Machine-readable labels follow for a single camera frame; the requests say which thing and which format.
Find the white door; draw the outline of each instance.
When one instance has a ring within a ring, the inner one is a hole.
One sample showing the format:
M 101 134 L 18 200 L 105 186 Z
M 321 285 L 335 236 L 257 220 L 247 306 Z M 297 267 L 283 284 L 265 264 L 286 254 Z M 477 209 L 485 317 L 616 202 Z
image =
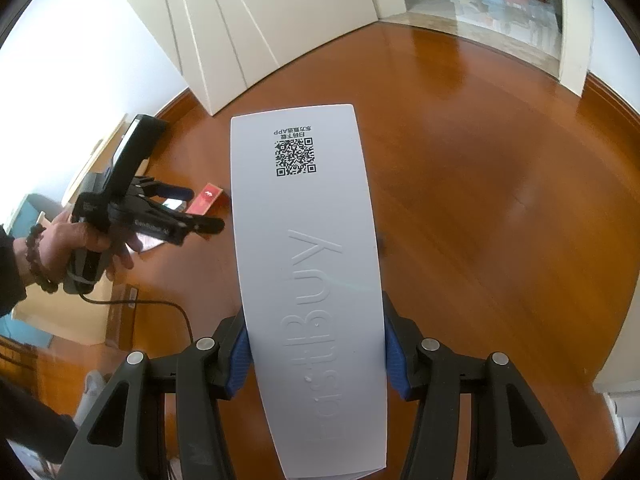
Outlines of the white door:
M 282 65 L 377 20 L 372 0 L 127 0 L 214 114 Z

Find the blue gripper pad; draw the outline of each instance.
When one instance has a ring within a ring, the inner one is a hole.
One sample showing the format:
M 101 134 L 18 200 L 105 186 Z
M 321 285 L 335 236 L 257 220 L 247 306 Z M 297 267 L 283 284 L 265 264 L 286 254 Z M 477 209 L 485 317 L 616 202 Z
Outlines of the blue gripper pad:
M 244 327 L 238 336 L 229 359 L 229 380 L 225 386 L 229 398 L 232 398 L 242 388 L 252 362 L 249 334 L 246 331 L 246 327 Z
M 385 316 L 385 349 L 386 349 L 386 374 L 392 388 L 398 392 L 404 400 L 409 396 L 411 387 L 406 375 L 406 359 L 398 341 L 398 337 Z

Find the glossy white tile floor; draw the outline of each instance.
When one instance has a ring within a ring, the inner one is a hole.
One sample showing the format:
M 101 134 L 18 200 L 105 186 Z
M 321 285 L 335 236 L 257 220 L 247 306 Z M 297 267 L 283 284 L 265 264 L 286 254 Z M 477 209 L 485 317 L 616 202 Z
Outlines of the glossy white tile floor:
M 505 34 L 560 59 L 562 35 L 551 3 L 539 0 L 406 0 L 407 11 Z

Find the wrist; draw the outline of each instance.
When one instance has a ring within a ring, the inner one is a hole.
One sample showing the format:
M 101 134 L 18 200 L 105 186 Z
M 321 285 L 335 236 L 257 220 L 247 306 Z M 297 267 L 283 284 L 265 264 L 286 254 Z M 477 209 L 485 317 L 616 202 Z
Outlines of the wrist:
M 27 287 L 34 283 L 34 278 L 29 270 L 29 262 L 27 261 L 26 238 L 16 238 L 14 240 L 14 256 L 18 273 L 20 274 L 20 280 L 22 284 Z

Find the brown hardwood floor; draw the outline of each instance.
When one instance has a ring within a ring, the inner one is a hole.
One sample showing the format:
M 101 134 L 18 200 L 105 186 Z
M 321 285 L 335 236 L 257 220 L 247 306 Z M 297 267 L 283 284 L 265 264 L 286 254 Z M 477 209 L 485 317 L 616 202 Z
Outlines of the brown hardwood floor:
M 355 106 L 384 241 L 383 287 L 398 312 L 458 353 L 507 353 L 580 477 L 601 478 L 617 452 L 590 384 L 638 276 L 636 126 L 588 88 L 580 100 L 476 44 L 376 23 L 280 69 L 213 118 L 193 108 L 148 174 L 229 189 L 232 116 L 334 103 Z M 162 246 L 121 276 L 141 298 L 179 302 L 196 337 L 240 305 L 230 203 L 216 208 L 227 222 L 221 235 Z M 155 357 L 180 351 L 187 334 L 170 307 L 145 305 L 134 341 Z M 62 409 L 55 396 L 49 402 Z M 221 411 L 238 478 L 282 478 L 252 373 Z M 399 477 L 414 413 L 390 391 L 388 467 L 375 478 Z

